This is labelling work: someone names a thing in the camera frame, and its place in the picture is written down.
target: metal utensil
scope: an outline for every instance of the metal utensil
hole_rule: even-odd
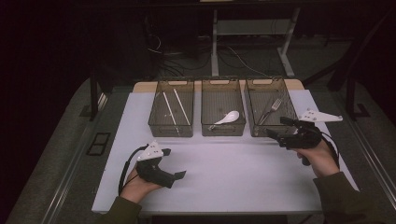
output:
[[[228,113],[224,119],[219,120],[218,122],[214,123],[214,125],[209,127],[209,130],[212,130],[215,128],[215,126],[217,124],[222,124],[222,123],[230,123],[230,122],[234,122],[239,118],[239,112],[236,110],[231,111],[230,113]]]
[[[270,113],[277,111],[280,104],[282,104],[282,100],[276,99],[276,101],[271,106],[271,109],[268,112],[266,112],[265,114],[262,114],[262,117],[259,119],[259,125],[262,125],[265,122],[265,120],[268,118]]]

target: white spoon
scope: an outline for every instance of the white spoon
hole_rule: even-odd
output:
[[[215,128],[216,124],[222,124],[222,123],[230,123],[230,122],[234,122],[239,118],[239,112],[236,110],[231,111],[230,113],[228,113],[224,119],[219,120],[218,122],[214,123],[214,125],[209,127],[209,130],[212,130]]]

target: hand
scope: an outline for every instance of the hand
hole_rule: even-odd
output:
[[[297,152],[299,158],[305,156],[311,162],[312,169],[317,177],[340,172],[332,158],[331,150],[323,140],[314,148],[294,148],[293,150]]]
[[[129,173],[126,181],[127,184],[122,189],[120,196],[134,203],[140,203],[150,192],[162,188],[160,185],[140,178],[135,168]]]

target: person's left hand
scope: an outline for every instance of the person's left hand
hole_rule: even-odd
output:
[[[137,174],[134,168],[131,173],[129,173],[126,180],[126,185],[122,189],[120,197],[129,200],[134,203],[140,203],[146,195],[155,189],[160,189],[162,186],[148,182]]]

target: gray floor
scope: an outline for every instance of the gray floor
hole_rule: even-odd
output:
[[[295,78],[303,80],[312,76],[338,60],[348,47],[348,43],[330,43],[328,47],[324,47],[324,41],[322,37],[292,40],[288,56],[296,74]],[[276,53],[276,47],[281,44],[282,41],[264,39],[234,49],[247,65],[255,70],[271,76],[285,76]],[[257,75],[249,69],[241,68],[244,66],[229,49],[220,48],[219,55],[222,57],[222,60],[219,59],[221,76]],[[207,62],[209,56],[208,52],[204,52],[199,59],[173,57],[173,62],[182,63],[184,68],[168,62],[166,64],[174,66],[174,72],[161,71],[160,74],[175,76],[178,74],[175,71],[177,69],[186,76],[210,76],[210,61]],[[393,150],[393,146],[396,146],[396,129],[362,86],[358,86],[356,101],[366,106],[371,117],[359,118],[356,122],[349,121],[344,110],[345,89],[329,92],[326,88],[329,78],[330,76],[321,78],[306,88],[311,90],[320,111],[344,116],[343,122],[328,123],[329,130],[360,190],[375,200],[380,213],[388,223],[395,223],[395,209],[389,201],[384,185],[378,181],[377,173],[363,153],[365,145],[352,128],[358,127],[361,130],[369,146],[388,171],[391,180],[396,179],[396,164],[392,161],[396,154]],[[84,106],[90,103],[89,81],[81,85],[49,140],[8,223],[92,223],[98,218],[99,215],[91,211],[95,191],[99,186],[130,90],[128,87],[116,88],[108,95],[106,106],[98,118],[89,121],[87,117],[80,116]],[[100,132],[111,133],[105,154],[100,157],[85,155],[93,134]],[[290,215],[289,224],[299,223],[305,217],[306,215]],[[306,223],[322,221],[323,216],[316,214]]]

